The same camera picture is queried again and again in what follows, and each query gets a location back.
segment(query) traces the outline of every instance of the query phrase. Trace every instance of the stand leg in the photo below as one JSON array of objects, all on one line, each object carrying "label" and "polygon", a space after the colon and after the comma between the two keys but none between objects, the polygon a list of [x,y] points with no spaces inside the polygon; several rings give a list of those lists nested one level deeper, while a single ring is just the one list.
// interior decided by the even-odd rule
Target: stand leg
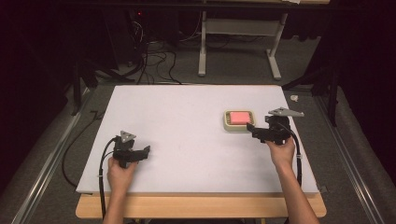
[{"label": "stand leg", "polygon": [[72,116],[75,116],[81,106],[81,87],[80,87],[80,80],[79,80],[79,73],[78,73],[78,62],[74,67],[74,74],[73,74],[73,98],[74,98],[74,108],[72,112]]},{"label": "stand leg", "polygon": [[329,116],[330,122],[332,126],[336,127],[335,123],[335,107],[337,105],[337,90],[338,90],[338,71],[332,71],[332,84],[330,86],[330,96],[329,96],[329,104],[327,109],[327,114]]},{"label": "stand leg", "polygon": [[202,12],[201,50],[199,52],[198,76],[206,74],[206,12]]},{"label": "stand leg", "polygon": [[288,17],[287,13],[282,14],[282,18],[279,21],[279,25],[277,26],[276,30],[276,36],[274,39],[274,45],[271,49],[268,49],[266,51],[267,57],[268,57],[268,62],[270,63],[272,74],[275,80],[280,80],[281,75],[279,72],[279,68],[277,67],[276,59],[275,59],[275,53],[277,46],[279,45],[280,37],[282,36],[283,29],[285,28],[285,23],[286,23],[286,18]]}]

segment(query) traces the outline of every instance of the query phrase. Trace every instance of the finger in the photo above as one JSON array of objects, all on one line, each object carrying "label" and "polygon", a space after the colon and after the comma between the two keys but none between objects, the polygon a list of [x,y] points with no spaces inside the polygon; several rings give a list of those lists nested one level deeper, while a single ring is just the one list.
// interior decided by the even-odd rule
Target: finger
[{"label": "finger", "polygon": [[132,173],[134,171],[134,169],[136,168],[136,166],[137,166],[137,162],[132,162],[131,164],[129,164],[129,166],[127,168],[128,172]]},{"label": "finger", "polygon": [[286,143],[285,143],[286,145],[293,145],[294,144],[294,139],[293,139],[293,137],[291,136],[290,138],[288,138],[288,139],[286,139]]},{"label": "finger", "polygon": [[110,168],[111,166],[113,166],[114,158],[113,158],[113,157],[108,158],[107,163],[108,163],[108,168]]},{"label": "finger", "polygon": [[265,140],[265,143],[268,145],[268,147],[272,147],[275,143],[271,142],[271,141],[267,141]]}]

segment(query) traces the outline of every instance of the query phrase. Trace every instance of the white object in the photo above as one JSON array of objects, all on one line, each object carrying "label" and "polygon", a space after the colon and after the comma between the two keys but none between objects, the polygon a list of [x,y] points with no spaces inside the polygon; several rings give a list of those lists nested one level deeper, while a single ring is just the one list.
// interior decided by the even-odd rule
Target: white object
[{"label": "white object", "polygon": [[123,143],[129,142],[132,139],[136,138],[136,135],[131,134],[131,133],[127,133],[125,131],[121,131],[121,139]]},{"label": "white object", "polygon": [[[265,115],[280,106],[288,107],[278,86],[118,86],[77,191],[99,191],[97,175],[106,143],[120,130],[127,130],[139,136],[134,148],[151,146],[148,159],[137,166],[130,192],[281,192],[268,146],[251,133],[226,132],[222,120],[227,109],[248,108],[254,111],[256,124],[264,128],[268,127]],[[290,126],[298,135],[292,118]],[[304,158],[303,191],[317,193]],[[103,168],[106,176],[107,160]],[[109,192],[106,178],[104,184]]]},{"label": "white object", "polygon": [[303,112],[297,112],[297,111],[294,111],[294,110],[289,110],[287,108],[283,108],[282,106],[280,108],[278,108],[278,109],[269,111],[268,114],[277,115],[277,116],[280,116],[280,117],[287,117],[287,116],[303,117],[304,116]]},{"label": "white object", "polygon": [[294,102],[298,102],[298,95],[291,95],[290,99]]}]

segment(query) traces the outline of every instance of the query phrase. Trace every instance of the black cable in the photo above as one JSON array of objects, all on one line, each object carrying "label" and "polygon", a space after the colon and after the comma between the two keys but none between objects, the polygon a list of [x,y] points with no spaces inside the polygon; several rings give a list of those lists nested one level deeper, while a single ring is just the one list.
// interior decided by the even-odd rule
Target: black cable
[{"label": "black cable", "polygon": [[232,41],[243,42],[243,43],[252,43],[252,42],[255,42],[255,41],[258,41],[258,40],[261,40],[264,38],[263,35],[256,35],[251,40],[243,40],[243,39],[238,39],[235,37],[236,37],[236,35],[230,35],[228,38],[230,38]]},{"label": "black cable", "polygon": [[147,66],[148,66],[148,60],[149,60],[149,56],[148,56],[149,45],[146,45],[145,52],[146,52],[146,55],[145,55],[145,57],[143,58],[144,65],[143,65],[143,67],[142,67],[142,73],[140,74],[140,77],[139,77],[139,79],[137,80],[136,85],[139,85],[139,84],[140,84],[140,81],[141,81],[141,79],[142,79],[142,76],[145,74],[146,68],[147,68]]},{"label": "black cable", "polygon": [[160,53],[162,53],[162,52],[150,52],[150,53],[148,54],[149,57],[157,57],[157,58],[160,58],[160,60],[159,60],[158,62],[153,63],[153,64],[148,64],[148,66],[154,66],[154,65],[157,65],[157,66],[158,66],[158,64],[165,62],[165,60],[166,60],[166,54],[163,53],[163,55],[164,55],[163,57],[161,57],[160,55],[156,55],[156,54],[160,54]]},{"label": "black cable", "polygon": [[226,40],[226,42],[225,42],[223,45],[218,46],[218,47],[210,46],[210,45],[208,44],[209,41],[206,41],[206,46],[207,46],[208,48],[210,48],[210,49],[222,49],[222,48],[226,47],[226,46],[230,43],[230,38],[225,38],[225,40]]},{"label": "black cable", "polygon": [[148,73],[147,71],[145,71],[145,74],[146,74],[146,79],[148,80],[148,84],[154,85],[155,83],[154,76]]},{"label": "black cable", "polygon": [[196,36],[195,38],[191,38],[189,40],[185,40],[180,42],[181,45],[187,46],[187,47],[195,47],[201,45],[201,39],[196,40],[196,38],[199,36]]},{"label": "black cable", "polygon": [[180,81],[178,81],[177,79],[174,79],[174,78],[172,77],[171,72],[172,72],[172,69],[173,69],[173,68],[175,67],[175,65],[176,65],[176,54],[175,54],[173,51],[169,51],[169,52],[172,53],[172,54],[174,55],[173,64],[172,64],[171,68],[170,68],[169,71],[168,71],[169,77],[170,77],[174,82],[177,82],[179,85],[182,85],[182,83],[181,83]]},{"label": "black cable", "polygon": [[106,151],[108,146],[110,146],[110,144],[112,142],[115,142],[116,138],[112,138],[110,141],[108,141],[105,150],[103,151],[103,155],[102,155],[102,159],[100,160],[100,165],[99,165],[99,192],[100,192],[100,202],[102,205],[102,217],[103,219],[105,219],[105,215],[106,215],[106,201],[105,201],[105,188],[103,185],[103,161],[105,160],[106,157]]},{"label": "black cable", "polygon": [[163,57],[163,60],[161,60],[161,61],[159,61],[159,62],[157,63],[157,66],[156,66],[156,68],[155,68],[156,71],[157,71],[157,75],[158,75],[160,78],[164,79],[164,80],[173,81],[171,78],[163,77],[163,76],[161,75],[161,73],[160,73],[160,71],[159,71],[159,67],[160,67],[160,64],[161,64],[161,63],[164,63],[164,62],[166,61],[167,55],[166,55],[165,52],[158,52],[158,53],[163,53],[164,57]]},{"label": "black cable", "polygon": [[281,126],[282,128],[284,128],[286,131],[288,131],[288,133],[290,133],[290,135],[294,139],[294,142],[296,143],[296,162],[297,162],[297,176],[296,176],[296,178],[297,178],[299,185],[301,186],[303,184],[303,169],[302,169],[302,165],[301,165],[300,143],[298,141],[297,135],[294,133],[294,131],[289,130],[283,124],[281,124],[281,123],[276,123],[276,124]]},{"label": "black cable", "polygon": [[82,130],[81,132],[79,132],[79,134],[73,139],[73,141],[70,143],[70,145],[67,147],[67,149],[65,150],[63,157],[62,157],[62,174],[64,175],[64,179],[67,181],[67,183],[69,183],[71,186],[73,186],[75,189],[77,188],[77,184],[75,184],[73,181],[71,181],[69,179],[69,177],[67,176],[64,164],[66,161],[66,156],[67,156],[67,152],[69,151],[69,149],[71,148],[71,146],[73,146],[73,144],[78,140],[78,138],[97,120],[102,119],[103,115],[105,114],[105,112],[102,112],[98,115],[97,111],[91,111],[92,113],[94,112],[95,115],[93,116],[92,121],[87,124]]}]

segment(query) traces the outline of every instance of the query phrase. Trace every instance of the wrist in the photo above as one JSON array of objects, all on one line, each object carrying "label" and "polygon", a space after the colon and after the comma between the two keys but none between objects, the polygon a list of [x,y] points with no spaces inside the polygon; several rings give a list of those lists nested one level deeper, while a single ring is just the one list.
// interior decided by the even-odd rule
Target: wrist
[{"label": "wrist", "polygon": [[285,162],[278,164],[276,166],[276,171],[279,175],[288,175],[293,173],[293,168],[291,167],[291,164]]},{"label": "wrist", "polygon": [[121,190],[112,190],[110,193],[111,199],[121,200],[126,197],[126,192]]}]

